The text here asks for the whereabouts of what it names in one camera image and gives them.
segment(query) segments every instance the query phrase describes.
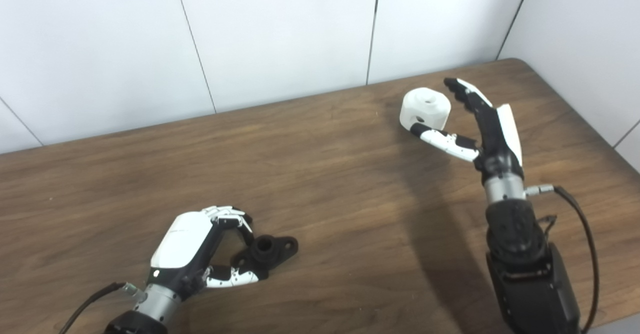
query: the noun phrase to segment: cable connector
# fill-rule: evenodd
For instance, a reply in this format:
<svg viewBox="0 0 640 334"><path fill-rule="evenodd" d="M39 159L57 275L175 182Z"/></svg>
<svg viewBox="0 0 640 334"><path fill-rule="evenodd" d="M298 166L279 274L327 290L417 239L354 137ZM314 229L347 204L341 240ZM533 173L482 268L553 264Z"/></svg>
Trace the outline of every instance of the cable connector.
<svg viewBox="0 0 640 334"><path fill-rule="evenodd" d="M147 293L140 290L137 286L132 283L126 283L124 286L120 288L126 294L131 296L136 302L143 302L147 299Z"/></svg>
<svg viewBox="0 0 640 334"><path fill-rule="evenodd" d="M553 192L553 191L554 191L553 185L542 184L542 185L529 186L528 188L525 188L524 194L526 196L536 196L536 195L540 195L541 193L547 193L547 192Z"/></svg>

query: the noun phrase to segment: wood grain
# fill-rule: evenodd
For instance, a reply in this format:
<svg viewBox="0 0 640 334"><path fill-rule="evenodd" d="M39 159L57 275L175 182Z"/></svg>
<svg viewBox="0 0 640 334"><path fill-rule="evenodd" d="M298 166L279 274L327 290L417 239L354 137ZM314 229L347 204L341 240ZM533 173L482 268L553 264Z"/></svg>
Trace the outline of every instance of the wood grain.
<svg viewBox="0 0 640 334"><path fill-rule="evenodd" d="M188 300L173 333L506 334L480 175L398 123L403 95L446 92L445 76L510 103L526 181L562 184L582 204L601 262L596 324L640 311L640 176L525 63L505 60L0 156L0 331L57 332L96 289L142 284L176 215L233 204L257 234L295 236L300 251L267 281ZM457 103L447 130L478 132ZM559 215L551 239L584 316L580 222L552 195L534 205ZM229 235L214 261L239 244ZM130 307L107 297L70 332L101 332Z"/></svg>

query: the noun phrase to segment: black cable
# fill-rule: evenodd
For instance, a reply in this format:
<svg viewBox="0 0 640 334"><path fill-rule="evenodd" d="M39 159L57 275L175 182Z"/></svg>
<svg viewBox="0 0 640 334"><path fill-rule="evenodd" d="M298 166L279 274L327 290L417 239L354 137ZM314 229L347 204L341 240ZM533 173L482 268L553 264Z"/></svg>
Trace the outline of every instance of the black cable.
<svg viewBox="0 0 640 334"><path fill-rule="evenodd" d="M592 229L589 227L589 222L587 222L587 217L585 216L585 213L583 213L583 210L580 209L580 205L578 205L576 199L574 199L570 193L567 193L562 186L554 186L553 190L576 210L580 217L580 221L582 222L582 226L584 227L584 233L587 235L587 243L589 243L591 263L593 265L593 297L591 299L591 309L589 316L587 317L587 322L584 323L584 327L582 328L582 334L586 334L594 323L596 312L598 311L598 298L600 295L600 270L598 267L598 254L596 254L594 235L592 234Z"/></svg>
<svg viewBox="0 0 640 334"><path fill-rule="evenodd" d="M102 289L96 291L93 295L89 297L89 299L85 300L85 302L83 302L82 305L80 305L80 307L78 307L78 309L76 309L73 312L73 314L71 314L71 317L69 318L69 320L66 321L62 329L60 329L60 332L58 332L58 334L65 334L67 330L69 330L69 327L71 327L71 324L74 323L74 321L78 318L78 316L80 316L80 313L82 313L82 311L86 309L87 306L89 306L89 304L107 295L108 293L112 293L120 289L125 284L126 283L111 283L103 287Z"/></svg>

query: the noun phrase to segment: panel seam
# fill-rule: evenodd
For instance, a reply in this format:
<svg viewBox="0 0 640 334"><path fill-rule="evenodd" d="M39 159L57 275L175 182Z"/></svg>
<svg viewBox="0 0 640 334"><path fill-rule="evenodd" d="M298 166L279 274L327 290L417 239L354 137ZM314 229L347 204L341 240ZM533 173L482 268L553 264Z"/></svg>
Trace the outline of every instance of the panel seam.
<svg viewBox="0 0 640 334"><path fill-rule="evenodd" d="M371 42L368 46L368 62L366 63L366 80L365 85L369 84L369 73L371 71L371 55L373 53L373 35L376 31L376 18L378 17L378 1L375 0L375 5L373 8L373 24L371 26Z"/></svg>
<svg viewBox="0 0 640 334"><path fill-rule="evenodd" d="M635 125L631 126L631 129L629 129L629 131L627 131L624 135L622 135L622 137L620 138L620 140L618 140L614 145L613 148L615 149L616 147L618 147L618 145L620 145L620 143L622 142L622 140L626 139L627 136L629 136L629 134L631 133L631 131L633 131L636 126L638 126L638 124L640 124L640 120L638 120L638 122L636 122Z"/></svg>
<svg viewBox="0 0 640 334"><path fill-rule="evenodd" d="M498 60L498 58L500 57L500 54L503 52L503 48L505 48L505 44L507 42L507 38L509 38L509 34L512 33L512 28L514 28L514 23L516 22L516 19L518 18L518 14L520 13L520 10L522 8L522 4L524 3L524 0L520 0L520 3L518 5L518 10L516 10L515 15L513 16L513 20L511 20L511 24L509 25L509 29L507 30L507 35L504 36L504 40L502 41L502 45L500 45L500 49L498 50L498 55L495 56L495 59Z"/></svg>
<svg viewBox="0 0 640 334"><path fill-rule="evenodd" d="M24 128L25 128L25 129L27 129L27 131L29 131L29 133L30 133L31 135L33 135L33 137L34 137L36 140L38 140L38 142L39 142L40 146L44 146L44 144L42 144L42 141L38 138L38 136L36 136L36 135L35 135L35 133L34 133L34 132L33 132L33 131L32 131L32 130L27 126L27 124L25 124L25 122L24 122L22 119L20 119L20 117L18 116L18 114L16 114L16 112L11 108L11 106L7 105L7 102L6 102L2 97L0 97L0 102L2 102L2 104L3 104L3 105L4 105L4 106L9 110L9 111L11 111L11 113L14 115L14 117L15 117L16 119L18 119L18 121L22 124L22 126L24 126Z"/></svg>
<svg viewBox="0 0 640 334"><path fill-rule="evenodd" d="M196 50L196 56L198 56L198 63L200 65L200 69L202 71L202 77L204 78L204 83L206 84L206 90L208 91L208 96L211 99L211 105L213 106L213 112L218 113L216 109L216 104L213 102L213 95L211 94L211 89L209 86L209 81L207 80L207 75L204 72L204 66L202 66L202 60L200 57L200 52L198 51L198 45L196 45L196 40L194 38L194 32L192 31L192 25L189 23L189 17L187 16L187 11L185 10L185 3L183 0L180 0L180 5L182 6L182 12L184 13L184 18L187 21L187 27L189 28L189 34L191 35L191 41L193 42L193 47Z"/></svg>

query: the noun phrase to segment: robotic finger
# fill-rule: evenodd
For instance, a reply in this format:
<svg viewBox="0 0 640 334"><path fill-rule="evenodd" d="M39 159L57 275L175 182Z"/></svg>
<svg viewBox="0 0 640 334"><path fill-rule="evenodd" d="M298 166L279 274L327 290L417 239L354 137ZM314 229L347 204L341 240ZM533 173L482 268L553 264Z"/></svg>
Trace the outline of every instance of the robotic finger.
<svg viewBox="0 0 640 334"><path fill-rule="evenodd" d="M473 161L480 155L480 150L476 147L476 141L466 136L450 134L444 130L433 129L420 123L415 123L411 126L411 133L427 144L431 144L465 161Z"/></svg>

